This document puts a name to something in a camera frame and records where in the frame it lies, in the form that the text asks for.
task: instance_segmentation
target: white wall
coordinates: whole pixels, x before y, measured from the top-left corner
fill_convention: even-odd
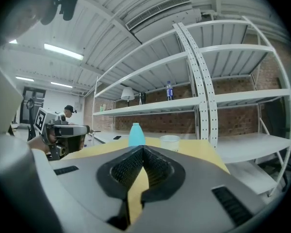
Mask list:
[[[73,113],[71,118],[67,118],[67,121],[82,125],[84,115],[84,99],[79,96],[47,90],[44,97],[43,109],[50,112],[63,113],[64,108],[67,105],[75,107],[76,102],[82,104],[82,110],[77,110],[77,113]]]

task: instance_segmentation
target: black rubber pad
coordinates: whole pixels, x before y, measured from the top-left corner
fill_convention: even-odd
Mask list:
[[[56,175],[61,175],[61,174],[73,172],[75,170],[79,170],[79,169],[76,166],[67,166],[64,168],[55,169],[54,172],[56,173]]]
[[[225,186],[212,189],[212,192],[236,226],[240,226],[252,218],[252,214]]]

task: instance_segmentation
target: white lamp shade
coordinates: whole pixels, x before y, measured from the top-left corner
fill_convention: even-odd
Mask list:
[[[122,92],[122,96],[121,96],[122,100],[134,100],[135,96],[134,96],[134,92],[132,91],[131,87],[125,87],[123,92]]]

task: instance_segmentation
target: white ceiling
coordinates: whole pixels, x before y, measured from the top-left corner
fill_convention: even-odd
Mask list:
[[[165,0],[79,0],[72,20],[64,21],[58,11],[49,25],[38,23],[17,39],[17,45],[6,44],[0,48],[0,64],[11,77],[18,75],[35,79],[32,86],[85,95],[95,86],[97,76],[145,39],[160,33],[153,32],[153,24],[150,24],[134,36],[125,23],[162,1]],[[182,18],[187,23],[198,21],[196,9],[201,12],[213,10],[223,16],[244,15],[268,37],[284,42],[290,40],[281,21],[265,0],[191,2],[190,13]],[[166,20],[160,24],[160,31],[167,31],[171,26]],[[44,43],[83,54],[84,59],[78,61],[44,50]],[[72,85],[73,89],[55,87],[50,81]]]

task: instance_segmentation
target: air vent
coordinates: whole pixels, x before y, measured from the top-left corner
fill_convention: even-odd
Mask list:
[[[251,213],[225,186],[212,189],[212,192],[236,226],[242,225],[252,217]]]
[[[75,170],[79,170],[79,169],[76,166],[67,166],[67,167],[64,167],[64,168],[55,169],[54,172],[55,172],[56,175],[61,175],[61,174],[73,172]]]
[[[143,21],[149,19],[150,17],[164,11],[170,8],[173,8],[175,6],[189,3],[191,2],[190,0],[166,0],[164,2],[161,2],[146,11],[142,12],[141,14],[137,15],[134,17],[132,20],[130,20],[128,23],[126,23],[126,27],[128,30],[133,29],[136,27],[138,24],[142,23]]]

